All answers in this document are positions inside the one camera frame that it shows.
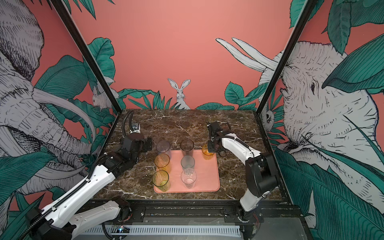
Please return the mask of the short yellow glass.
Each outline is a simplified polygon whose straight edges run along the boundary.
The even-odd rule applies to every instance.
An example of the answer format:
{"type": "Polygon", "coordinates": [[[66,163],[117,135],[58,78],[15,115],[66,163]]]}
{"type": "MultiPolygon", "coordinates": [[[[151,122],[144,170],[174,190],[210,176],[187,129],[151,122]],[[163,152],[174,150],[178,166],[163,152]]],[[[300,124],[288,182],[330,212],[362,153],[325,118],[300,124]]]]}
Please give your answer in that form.
{"type": "Polygon", "coordinates": [[[208,149],[208,144],[202,146],[202,153],[205,160],[210,160],[215,156],[215,153],[210,153],[208,149]]]}

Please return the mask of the clear blue tall glass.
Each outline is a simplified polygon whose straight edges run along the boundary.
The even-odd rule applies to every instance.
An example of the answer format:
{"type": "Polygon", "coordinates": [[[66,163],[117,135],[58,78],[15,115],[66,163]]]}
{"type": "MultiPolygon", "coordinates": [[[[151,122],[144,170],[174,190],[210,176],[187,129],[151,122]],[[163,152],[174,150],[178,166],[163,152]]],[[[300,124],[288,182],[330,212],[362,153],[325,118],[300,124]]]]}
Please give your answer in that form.
{"type": "Polygon", "coordinates": [[[166,140],[159,141],[156,145],[157,153],[158,154],[166,154],[169,158],[172,157],[171,150],[172,150],[171,144],[166,140]]]}

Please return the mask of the dark smoky glass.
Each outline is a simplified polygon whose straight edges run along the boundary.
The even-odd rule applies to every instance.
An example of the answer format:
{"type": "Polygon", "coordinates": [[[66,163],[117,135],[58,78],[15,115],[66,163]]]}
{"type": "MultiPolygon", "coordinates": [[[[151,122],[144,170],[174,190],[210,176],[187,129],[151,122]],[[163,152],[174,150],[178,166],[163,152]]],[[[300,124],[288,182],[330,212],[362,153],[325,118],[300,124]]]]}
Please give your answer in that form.
{"type": "Polygon", "coordinates": [[[181,141],[180,148],[182,150],[183,156],[193,156],[194,153],[194,142],[190,139],[185,139],[181,141]]]}

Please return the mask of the tall yellow glass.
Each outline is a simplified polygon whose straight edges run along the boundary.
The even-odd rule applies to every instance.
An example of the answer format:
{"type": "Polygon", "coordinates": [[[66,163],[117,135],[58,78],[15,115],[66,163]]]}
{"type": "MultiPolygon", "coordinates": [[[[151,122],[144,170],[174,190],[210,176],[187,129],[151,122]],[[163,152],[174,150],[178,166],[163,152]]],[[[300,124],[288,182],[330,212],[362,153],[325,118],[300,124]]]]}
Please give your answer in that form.
{"type": "Polygon", "coordinates": [[[172,170],[171,159],[167,154],[159,154],[155,158],[155,165],[158,171],[166,171],[168,174],[172,170]]]}

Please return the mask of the frosted teal glass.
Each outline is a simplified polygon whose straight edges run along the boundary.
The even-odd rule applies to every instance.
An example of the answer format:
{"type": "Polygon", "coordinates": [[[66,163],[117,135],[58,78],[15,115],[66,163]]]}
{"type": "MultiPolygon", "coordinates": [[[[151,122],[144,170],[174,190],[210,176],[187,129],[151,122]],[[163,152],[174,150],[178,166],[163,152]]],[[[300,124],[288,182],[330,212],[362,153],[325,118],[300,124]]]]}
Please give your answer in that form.
{"type": "Polygon", "coordinates": [[[181,166],[183,169],[193,169],[195,167],[195,159],[192,156],[184,156],[181,159],[181,166]]]}

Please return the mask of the green glass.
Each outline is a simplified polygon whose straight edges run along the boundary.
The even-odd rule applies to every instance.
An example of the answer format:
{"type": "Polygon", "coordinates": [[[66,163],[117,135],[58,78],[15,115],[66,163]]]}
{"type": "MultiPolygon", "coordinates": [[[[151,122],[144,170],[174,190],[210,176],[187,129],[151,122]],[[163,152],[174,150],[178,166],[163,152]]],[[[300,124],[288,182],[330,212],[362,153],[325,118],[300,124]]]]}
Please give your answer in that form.
{"type": "Polygon", "coordinates": [[[158,190],[167,192],[170,188],[170,177],[164,170],[156,171],[152,177],[152,182],[158,190]]]}

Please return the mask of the clear colourless glass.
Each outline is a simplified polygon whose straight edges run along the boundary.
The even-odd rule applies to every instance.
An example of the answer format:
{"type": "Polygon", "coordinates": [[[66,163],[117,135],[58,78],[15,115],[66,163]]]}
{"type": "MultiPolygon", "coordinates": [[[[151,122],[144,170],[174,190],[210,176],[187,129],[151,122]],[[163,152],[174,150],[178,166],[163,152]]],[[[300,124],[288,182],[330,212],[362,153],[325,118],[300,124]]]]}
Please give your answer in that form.
{"type": "Polygon", "coordinates": [[[196,171],[193,168],[184,169],[181,173],[181,180],[186,188],[193,188],[197,180],[196,171]]]}

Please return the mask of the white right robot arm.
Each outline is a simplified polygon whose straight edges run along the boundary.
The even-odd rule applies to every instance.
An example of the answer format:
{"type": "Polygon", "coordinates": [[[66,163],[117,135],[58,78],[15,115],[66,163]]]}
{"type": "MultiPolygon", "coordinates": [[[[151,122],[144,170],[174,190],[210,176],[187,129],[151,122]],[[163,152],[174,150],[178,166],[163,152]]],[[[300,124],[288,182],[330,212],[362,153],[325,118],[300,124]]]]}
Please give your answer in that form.
{"type": "Polygon", "coordinates": [[[279,185],[279,171],[271,153],[262,153],[252,148],[232,131],[229,123],[226,125],[228,127],[224,129],[219,122],[207,123],[208,152],[221,153],[228,150],[244,164],[247,190],[240,199],[237,216],[241,222],[246,223],[253,217],[259,203],[279,185]]]}

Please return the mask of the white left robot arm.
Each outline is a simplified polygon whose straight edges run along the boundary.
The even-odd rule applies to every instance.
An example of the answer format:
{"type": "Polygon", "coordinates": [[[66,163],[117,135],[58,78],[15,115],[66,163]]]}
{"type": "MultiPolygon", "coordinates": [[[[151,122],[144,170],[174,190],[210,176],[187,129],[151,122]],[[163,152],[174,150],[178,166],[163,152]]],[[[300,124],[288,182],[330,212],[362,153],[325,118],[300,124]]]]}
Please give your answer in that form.
{"type": "Polygon", "coordinates": [[[151,151],[152,139],[145,138],[133,128],[134,111],[128,111],[122,123],[122,147],[117,152],[102,154],[92,165],[88,175],[63,196],[42,210],[32,209],[26,214],[27,229],[19,235],[23,240],[53,240],[57,237],[72,240],[88,229],[114,220],[125,222],[132,217],[130,204],[121,197],[91,210],[78,213],[84,204],[102,188],[113,182],[139,162],[140,154],[151,151]]]}

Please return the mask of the pink tray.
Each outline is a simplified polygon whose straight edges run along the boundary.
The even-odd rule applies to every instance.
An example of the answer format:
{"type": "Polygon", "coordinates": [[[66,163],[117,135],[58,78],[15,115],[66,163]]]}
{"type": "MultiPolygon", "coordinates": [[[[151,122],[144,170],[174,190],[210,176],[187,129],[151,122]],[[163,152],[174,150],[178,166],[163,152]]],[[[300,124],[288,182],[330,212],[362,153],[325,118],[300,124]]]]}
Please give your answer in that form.
{"type": "Polygon", "coordinates": [[[194,170],[197,173],[197,180],[193,188],[185,187],[181,180],[183,168],[181,159],[183,157],[181,150],[172,150],[171,166],[172,170],[169,173],[170,188],[167,192],[162,192],[155,188],[152,178],[151,184],[153,189],[158,194],[167,193],[193,193],[193,192],[216,192],[220,188],[220,179],[218,171],[217,156],[215,155],[210,160],[205,160],[201,150],[194,150],[193,158],[195,159],[194,170]]]}

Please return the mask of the white perforated strip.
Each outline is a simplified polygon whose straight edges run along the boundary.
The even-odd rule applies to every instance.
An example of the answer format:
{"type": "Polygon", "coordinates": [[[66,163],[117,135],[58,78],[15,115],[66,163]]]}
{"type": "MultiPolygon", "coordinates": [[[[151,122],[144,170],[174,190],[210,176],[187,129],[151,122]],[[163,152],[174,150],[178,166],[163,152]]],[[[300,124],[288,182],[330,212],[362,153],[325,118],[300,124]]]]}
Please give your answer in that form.
{"type": "Polygon", "coordinates": [[[112,236],[242,236],[239,226],[106,225],[105,229],[112,236]]]}

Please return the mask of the black front rail base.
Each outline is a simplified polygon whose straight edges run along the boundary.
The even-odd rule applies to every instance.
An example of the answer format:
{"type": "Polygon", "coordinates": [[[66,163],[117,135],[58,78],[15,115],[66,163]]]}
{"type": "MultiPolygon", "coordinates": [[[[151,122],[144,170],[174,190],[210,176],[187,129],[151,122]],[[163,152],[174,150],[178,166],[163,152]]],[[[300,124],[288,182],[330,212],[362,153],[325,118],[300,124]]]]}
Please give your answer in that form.
{"type": "MultiPolygon", "coordinates": [[[[107,200],[88,201],[78,213],[107,202],[107,200]]],[[[106,225],[239,226],[242,236],[235,238],[244,240],[312,238],[300,208],[281,201],[261,201],[253,217],[246,223],[241,222],[237,216],[237,207],[240,203],[235,200],[127,200],[127,202],[132,209],[132,217],[129,220],[125,222],[110,220],[81,234],[101,234],[107,231],[106,225]]],[[[136,236],[112,237],[127,240],[136,236]]]]}

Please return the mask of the black left corner post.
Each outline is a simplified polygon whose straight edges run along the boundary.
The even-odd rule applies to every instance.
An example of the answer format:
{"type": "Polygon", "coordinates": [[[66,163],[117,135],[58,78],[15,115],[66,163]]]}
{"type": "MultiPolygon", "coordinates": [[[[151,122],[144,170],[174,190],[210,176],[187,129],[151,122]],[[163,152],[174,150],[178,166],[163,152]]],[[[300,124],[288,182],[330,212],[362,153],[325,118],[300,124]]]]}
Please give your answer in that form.
{"type": "Polygon", "coordinates": [[[122,113],[122,109],[117,102],[116,98],[114,97],[109,85],[107,84],[104,75],[102,74],[101,69],[99,68],[95,58],[93,57],[88,45],[85,43],[84,38],[82,37],[81,33],[79,32],[79,29],[77,28],[76,24],[74,23],[72,17],[70,16],[70,13],[63,3],[63,1],[57,1],[53,0],[50,1],[58,13],[59,17],[61,18],[62,22],[64,23],[65,27],[67,28],[68,32],[70,33],[72,39],[76,43],[77,47],[79,48],[80,52],[82,53],[83,57],[85,58],[87,64],[89,65],[91,72],[95,75],[98,82],[102,86],[103,90],[105,91],[107,97],[111,101],[113,107],[117,111],[118,114],[122,113]]]}

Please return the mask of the black corner post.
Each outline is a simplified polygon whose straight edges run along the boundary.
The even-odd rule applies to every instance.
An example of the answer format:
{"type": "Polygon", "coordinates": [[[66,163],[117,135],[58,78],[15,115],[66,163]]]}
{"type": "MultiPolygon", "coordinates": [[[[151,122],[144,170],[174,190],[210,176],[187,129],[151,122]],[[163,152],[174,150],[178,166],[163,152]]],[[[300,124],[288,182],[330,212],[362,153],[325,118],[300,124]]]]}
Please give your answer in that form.
{"type": "Polygon", "coordinates": [[[276,85],[277,81],[279,80],[283,70],[284,70],[284,67],[286,66],[286,63],[288,62],[289,60],[289,57],[291,56],[291,53],[293,52],[294,48],[295,48],[295,45],[299,39],[299,37],[301,36],[302,32],[303,32],[303,29],[305,27],[305,25],[307,24],[307,21],[313,11],[313,9],[315,8],[316,4],[317,4],[318,1],[315,1],[315,0],[310,0],[310,1],[306,1],[306,3],[304,4],[304,7],[302,9],[302,12],[300,14],[300,17],[294,27],[294,30],[291,34],[291,37],[287,43],[287,46],[281,56],[281,59],[278,63],[278,66],[276,68],[276,70],[274,70],[274,74],[272,76],[272,79],[266,89],[266,92],[262,98],[262,101],[258,107],[258,109],[256,110],[256,116],[260,116],[261,113],[262,113],[262,110],[263,108],[265,107],[265,105],[267,104],[267,100],[269,98],[269,96],[271,95],[273,89],[274,89],[274,86],[276,85]]]}
{"type": "Polygon", "coordinates": [[[117,102],[116,98],[114,97],[109,85],[107,84],[104,75],[102,74],[101,69],[99,68],[95,58],[93,57],[88,45],[85,43],[84,38],[82,37],[81,33],[79,32],[79,29],[77,28],[76,24],[74,23],[72,17],[70,16],[70,13],[63,3],[63,1],[57,1],[53,0],[50,1],[58,13],[59,17],[61,18],[62,22],[64,23],[65,27],[67,28],[68,32],[70,33],[72,39],[76,43],[77,47],[79,48],[80,52],[82,53],[83,57],[85,58],[87,64],[89,65],[91,72],[95,75],[98,82],[102,86],[103,90],[105,91],[107,97],[111,101],[113,107],[117,111],[118,114],[122,113],[122,109],[117,102]]]}

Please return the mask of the black right corner post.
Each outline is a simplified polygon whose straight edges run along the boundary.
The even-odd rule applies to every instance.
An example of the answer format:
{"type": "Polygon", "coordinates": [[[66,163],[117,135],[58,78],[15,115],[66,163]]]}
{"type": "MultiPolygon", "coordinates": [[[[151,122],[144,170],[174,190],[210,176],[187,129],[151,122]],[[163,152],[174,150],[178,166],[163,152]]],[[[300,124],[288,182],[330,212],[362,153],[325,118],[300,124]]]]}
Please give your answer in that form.
{"type": "Polygon", "coordinates": [[[294,48],[295,48],[295,45],[299,39],[299,37],[301,36],[302,32],[303,32],[303,29],[305,27],[305,25],[307,24],[307,21],[313,11],[313,9],[315,8],[316,4],[317,4],[318,1],[315,1],[315,0],[310,0],[310,1],[306,1],[306,3],[304,4],[304,7],[302,9],[302,12],[300,14],[300,17],[294,27],[294,30],[291,34],[291,37],[287,43],[287,46],[281,56],[281,59],[278,63],[278,66],[276,68],[276,70],[274,70],[274,74],[272,76],[272,79],[266,89],[266,92],[262,98],[262,101],[258,107],[258,109],[256,110],[256,116],[260,116],[261,113],[262,113],[262,110],[263,108],[265,107],[265,105],[267,104],[267,100],[269,98],[269,96],[271,95],[273,89],[274,89],[274,86],[276,85],[277,81],[279,80],[283,70],[284,70],[284,67],[286,66],[286,63],[288,62],[289,60],[289,57],[291,56],[291,53],[293,52],[294,48]]]}

